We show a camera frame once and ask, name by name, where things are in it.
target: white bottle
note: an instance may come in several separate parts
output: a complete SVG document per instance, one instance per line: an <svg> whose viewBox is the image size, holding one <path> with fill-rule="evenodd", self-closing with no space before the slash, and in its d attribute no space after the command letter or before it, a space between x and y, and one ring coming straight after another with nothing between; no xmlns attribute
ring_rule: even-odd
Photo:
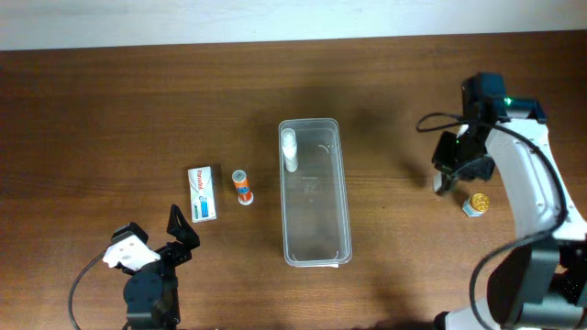
<svg viewBox="0 0 587 330"><path fill-rule="evenodd" d="M282 151L285 169L291 173L295 172L297 170L297 140L295 131L291 128L285 128L282 131Z"/></svg>

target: small jar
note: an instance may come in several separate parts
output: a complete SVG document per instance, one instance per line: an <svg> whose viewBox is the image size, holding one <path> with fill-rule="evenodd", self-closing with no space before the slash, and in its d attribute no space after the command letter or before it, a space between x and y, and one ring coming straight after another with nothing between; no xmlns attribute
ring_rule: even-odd
<svg viewBox="0 0 587 330"><path fill-rule="evenodd" d="M489 197L480 192L469 197L462 206L462 210L468 216L481 216L487 209L489 209Z"/></svg>

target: wooden table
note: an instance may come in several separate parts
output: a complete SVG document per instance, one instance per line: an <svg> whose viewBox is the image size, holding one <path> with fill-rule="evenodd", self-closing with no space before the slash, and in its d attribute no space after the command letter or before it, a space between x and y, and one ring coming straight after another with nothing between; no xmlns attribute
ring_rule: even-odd
<svg viewBox="0 0 587 330"><path fill-rule="evenodd" d="M216 169L218 219L177 269L184 329L419 326L468 303L471 270L514 237L499 178L431 191L439 133L460 83L501 72L538 97L575 203L587 214L587 32L371 38L0 53L0 327L68 329L67 294L115 229L139 223L158 248L171 204L189 214L187 170ZM352 261L295 269L282 252L277 127L340 124ZM237 202L245 170L255 202ZM460 210L490 196L477 219ZM487 269L478 293L484 294ZM128 279L100 262L74 311L83 329L119 329Z"/></svg>

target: clear plastic container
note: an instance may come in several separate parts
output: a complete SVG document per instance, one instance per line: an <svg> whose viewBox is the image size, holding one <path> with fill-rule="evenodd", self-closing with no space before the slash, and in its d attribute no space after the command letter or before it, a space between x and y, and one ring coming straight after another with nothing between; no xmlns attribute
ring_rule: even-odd
<svg viewBox="0 0 587 330"><path fill-rule="evenodd" d="M282 131L297 141L297 169L285 169ZM337 267L352 257L349 207L338 123L286 120L279 125L283 249L295 267Z"/></svg>

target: gold round object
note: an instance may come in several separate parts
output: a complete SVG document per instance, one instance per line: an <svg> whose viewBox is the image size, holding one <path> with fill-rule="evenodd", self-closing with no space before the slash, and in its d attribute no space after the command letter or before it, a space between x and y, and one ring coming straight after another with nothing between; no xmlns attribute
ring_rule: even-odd
<svg viewBox="0 0 587 330"><path fill-rule="evenodd" d="M489 209L489 197L483 193L475 193L471 197L471 207L477 212L485 212Z"/></svg>

